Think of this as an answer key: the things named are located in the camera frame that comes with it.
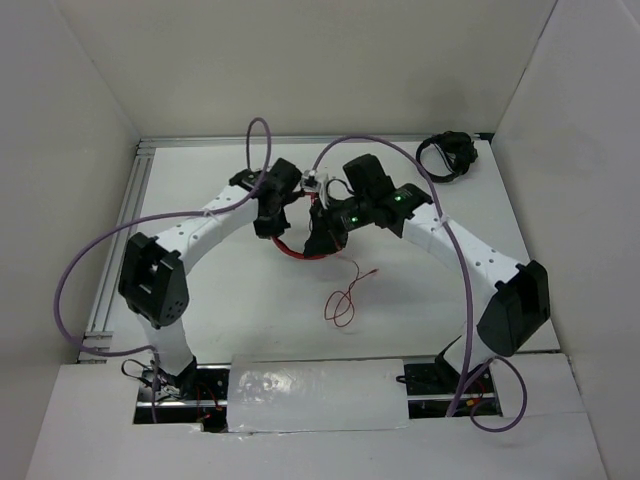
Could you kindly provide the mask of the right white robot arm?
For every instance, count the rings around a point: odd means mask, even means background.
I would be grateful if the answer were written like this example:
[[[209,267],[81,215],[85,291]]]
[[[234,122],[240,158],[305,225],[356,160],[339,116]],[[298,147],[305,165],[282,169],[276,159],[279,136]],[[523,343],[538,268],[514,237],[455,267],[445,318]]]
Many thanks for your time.
[[[434,200],[418,186],[395,186],[378,158],[366,154],[344,168],[352,194],[328,194],[326,175],[308,170],[302,188],[316,194],[310,208],[312,230],[306,257],[329,255],[344,247],[350,232],[374,224],[433,255],[447,268],[468,269],[473,327],[437,357],[436,379],[448,392],[460,391],[471,371],[494,356],[510,357],[549,319],[546,269],[499,253],[455,221],[438,213]]]

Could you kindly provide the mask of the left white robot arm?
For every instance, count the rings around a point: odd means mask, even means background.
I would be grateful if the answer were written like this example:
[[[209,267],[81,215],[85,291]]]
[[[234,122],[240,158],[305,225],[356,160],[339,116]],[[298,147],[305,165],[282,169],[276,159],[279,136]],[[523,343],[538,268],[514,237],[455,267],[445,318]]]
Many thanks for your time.
[[[302,172],[280,158],[267,171],[245,169],[202,209],[154,236],[142,232],[127,242],[118,292],[137,316],[155,348],[163,389],[176,399],[192,399],[197,360],[189,348],[182,316],[189,305],[187,275],[214,247],[252,224],[270,239],[290,227],[284,207],[303,195]]]

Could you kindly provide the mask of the black headphones in corner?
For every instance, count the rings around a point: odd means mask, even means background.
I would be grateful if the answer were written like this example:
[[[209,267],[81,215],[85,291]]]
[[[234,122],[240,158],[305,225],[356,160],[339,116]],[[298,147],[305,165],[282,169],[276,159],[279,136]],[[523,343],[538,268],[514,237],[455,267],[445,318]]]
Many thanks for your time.
[[[437,150],[448,169],[446,175],[437,175],[426,170],[430,180],[436,184],[452,183],[457,178],[466,175],[471,165],[478,159],[474,141],[465,132],[446,131],[422,141],[415,154],[419,164],[422,164],[423,153],[430,147]]]

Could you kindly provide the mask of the white taped cover sheet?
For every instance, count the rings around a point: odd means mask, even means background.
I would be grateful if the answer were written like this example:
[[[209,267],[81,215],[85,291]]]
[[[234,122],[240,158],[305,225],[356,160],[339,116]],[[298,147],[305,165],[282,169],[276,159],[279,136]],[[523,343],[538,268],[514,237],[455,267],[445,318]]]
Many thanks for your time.
[[[227,394],[233,433],[378,431],[409,424],[399,359],[236,362]]]

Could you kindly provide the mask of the aluminium table frame rail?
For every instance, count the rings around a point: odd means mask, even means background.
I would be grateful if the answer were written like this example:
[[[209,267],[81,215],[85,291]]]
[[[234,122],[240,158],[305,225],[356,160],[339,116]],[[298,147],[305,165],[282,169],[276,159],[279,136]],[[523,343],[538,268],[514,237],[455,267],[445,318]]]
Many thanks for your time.
[[[424,134],[377,134],[377,137],[396,142],[420,142],[432,133]],[[328,144],[339,135],[273,135],[272,145],[285,144]],[[151,148],[182,148],[182,147],[210,147],[215,145],[246,145],[246,136],[211,136],[211,137],[155,137],[143,138],[138,144],[139,149]]]

